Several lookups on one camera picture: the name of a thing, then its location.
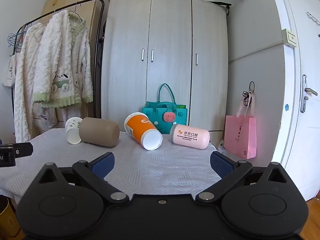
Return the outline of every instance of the wardrobe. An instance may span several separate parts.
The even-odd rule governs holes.
[[[101,72],[101,117],[125,118],[157,101],[162,83],[187,105],[187,124],[222,138],[228,84],[224,7],[202,0],[110,0]],[[172,101],[169,90],[161,101]]]

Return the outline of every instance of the pink paper bag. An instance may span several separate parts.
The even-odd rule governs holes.
[[[226,116],[224,147],[244,159],[253,158],[257,153],[256,119],[253,117],[255,98],[254,94],[249,92],[248,102],[251,99],[251,116],[246,116],[249,104],[245,114],[243,116],[240,115],[243,108],[242,102],[236,116]]]

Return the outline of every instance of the door lock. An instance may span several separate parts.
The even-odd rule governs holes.
[[[310,92],[312,94],[314,94],[315,96],[318,96],[318,93],[316,91],[314,91],[311,88],[307,88],[308,84],[308,79],[306,75],[302,76],[302,93],[301,93],[301,108],[300,108],[300,112],[304,113],[306,111],[306,104],[307,101],[309,100],[308,94],[307,92]]]

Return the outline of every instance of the yellow cup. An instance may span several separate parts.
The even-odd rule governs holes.
[[[7,239],[11,239],[11,237],[16,239],[16,236],[18,236],[20,231],[20,225],[17,221],[16,215],[14,214],[7,198],[0,198],[0,200],[7,200],[7,206],[0,210],[0,212],[2,211],[0,213],[0,229],[2,229]]]

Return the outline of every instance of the screw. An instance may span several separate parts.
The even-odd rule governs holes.
[[[198,196],[202,200],[212,200],[214,198],[214,194],[211,192],[201,192]]]
[[[127,197],[127,195],[123,192],[114,192],[110,195],[113,200],[123,200]]]

